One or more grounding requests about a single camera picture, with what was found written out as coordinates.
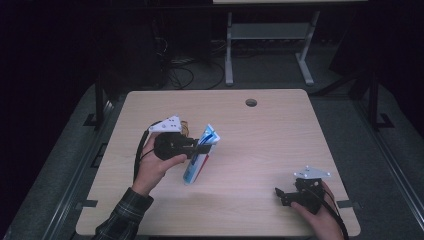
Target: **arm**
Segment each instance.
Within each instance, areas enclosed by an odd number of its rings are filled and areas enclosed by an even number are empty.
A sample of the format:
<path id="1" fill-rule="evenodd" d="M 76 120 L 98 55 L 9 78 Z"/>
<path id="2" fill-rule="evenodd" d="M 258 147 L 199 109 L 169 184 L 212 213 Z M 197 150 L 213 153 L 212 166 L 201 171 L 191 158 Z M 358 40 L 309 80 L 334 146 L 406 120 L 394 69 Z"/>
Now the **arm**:
<path id="1" fill-rule="evenodd" d="M 334 199 L 334 195 L 331 192 L 331 190 L 328 188 L 327 184 L 325 184 L 325 182 L 322 182 L 322 185 L 325 191 L 331 195 L 330 197 L 328 194 L 325 194 L 324 200 L 334 210 L 336 206 L 334 206 L 334 203 L 331 200 L 331 198 Z M 342 231 L 338 223 L 330 215 L 330 212 L 324 206 L 321 206 L 320 210 L 318 211 L 316 215 L 310 213 L 305 207 L 303 207 L 302 205 L 296 202 L 292 202 L 291 207 L 294 208 L 296 212 L 298 212 L 299 215 L 302 216 L 311 225 L 318 239 L 320 240 L 343 240 L 344 239 Z"/>
<path id="2" fill-rule="evenodd" d="M 96 228 L 92 239 L 134 239 L 144 213 L 153 203 L 149 196 L 171 167 L 183 163 L 186 155 L 178 155 L 166 161 L 151 151 L 157 134 L 152 134 L 143 148 L 137 178 L 116 205 L 108 220 Z"/>

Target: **person's right hand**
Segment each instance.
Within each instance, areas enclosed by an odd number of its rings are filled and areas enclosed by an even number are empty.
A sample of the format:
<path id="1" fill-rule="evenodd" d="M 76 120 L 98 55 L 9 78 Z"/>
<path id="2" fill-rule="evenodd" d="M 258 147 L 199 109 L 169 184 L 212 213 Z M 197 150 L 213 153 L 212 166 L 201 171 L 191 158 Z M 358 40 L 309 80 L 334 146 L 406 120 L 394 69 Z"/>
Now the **person's right hand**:
<path id="1" fill-rule="evenodd" d="M 324 181 L 322 182 L 322 185 L 325 191 L 331 194 L 331 198 L 334 199 L 333 193 Z M 331 198 L 328 196 L 328 194 L 325 194 L 324 200 L 333 208 L 333 210 L 335 210 L 336 206 L 334 206 Z M 304 206 L 297 202 L 292 202 L 291 207 L 294 208 L 296 212 L 298 212 L 299 215 L 302 216 L 311 225 L 318 239 L 343 240 L 343 234 L 339 225 L 324 206 L 321 206 L 316 215 L 309 212 Z"/>

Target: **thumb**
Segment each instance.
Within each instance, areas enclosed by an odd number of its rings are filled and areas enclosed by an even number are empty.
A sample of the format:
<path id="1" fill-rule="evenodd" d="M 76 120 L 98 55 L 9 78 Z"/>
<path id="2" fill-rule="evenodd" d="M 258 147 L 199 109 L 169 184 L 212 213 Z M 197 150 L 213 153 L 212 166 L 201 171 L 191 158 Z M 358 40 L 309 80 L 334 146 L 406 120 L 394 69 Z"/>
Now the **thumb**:
<path id="1" fill-rule="evenodd" d="M 174 156 L 166 161 L 163 161 L 163 167 L 165 168 L 165 171 L 167 171 L 168 169 L 170 169 L 171 167 L 179 164 L 179 163 L 183 163 L 185 160 L 187 160 L 187 155 L 185 154 L 180 154 L 177 156 Z"/>
<path id="2" fill-rule="evenodd" d="M 307 222 L 311 223 L 315 217 L 311 212 L 308 211 L 304 206 L 297 202 L 292 202 L 290 205 L 296 212 L 302 216 Z"/>

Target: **sleeve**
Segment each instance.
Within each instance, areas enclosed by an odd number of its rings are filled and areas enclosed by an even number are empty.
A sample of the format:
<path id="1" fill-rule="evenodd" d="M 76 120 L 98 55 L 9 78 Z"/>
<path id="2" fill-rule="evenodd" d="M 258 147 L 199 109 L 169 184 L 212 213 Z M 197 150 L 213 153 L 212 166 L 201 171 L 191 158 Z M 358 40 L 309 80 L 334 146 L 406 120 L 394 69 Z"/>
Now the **sleeve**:
<path id="1" fill-rule="evenodd" d="M 152 203 L 152 197 L 143 197 L 128 188 L 109 219 L 96 228 L 96 235 L 92 239 L 134 239 L 144 213 Z"/>

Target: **floor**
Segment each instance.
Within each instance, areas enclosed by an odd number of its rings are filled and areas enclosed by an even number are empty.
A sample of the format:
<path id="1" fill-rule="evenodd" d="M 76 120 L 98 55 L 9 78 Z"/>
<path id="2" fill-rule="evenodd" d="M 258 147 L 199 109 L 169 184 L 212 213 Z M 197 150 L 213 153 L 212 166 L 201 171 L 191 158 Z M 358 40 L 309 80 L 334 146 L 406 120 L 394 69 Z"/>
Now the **floor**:
<path id="1" fill-rule="evenodd" d="M 208 89 L 216 85 L 214 89 L 300 88 L 311 93 L 341 78 L 328 70 L 337 46 L 315 43 L 307 64 L 316 83 L 306 86 L 295 61 L 297 47 L 284 43 L 276 48 L 249 50 L 254 54 L 239 55 L 233 60 L 235 85 L 232 87 L 222 81 L 222 54 L 212 59 L 216 64 L 185 65 L 194 75 L 185 89 Z M 181 81 L 178 86 L 191 80 L 187 70 L 171 72 L 174 82 L 169 81 L 159 91 L 175 89 L 176 75 Z M 350 86 L 348 83 L 310 100 L 361 225 L 361 234 L 352 239 L 424 239 L 423 207 L 420 202 L 414 202 L 417 198 L 424 199 L 424 140 L 383 87 L 380 87 L 379 113 L 387 114 L 395 127 L 374 131 L 365 116 L 367 96 L 352 101 L 347 96 Z M 87 116 L 95 112 L 94 87 L 87 90 L 6 239 L 89 239 L 78 235 L 75 225 L 124 101 L 122 94 L 106 104 L 105 122 L 95 131 L 92 126 L 84 126 Z M 414 205 L 421 212 L 414 211 Z"/>

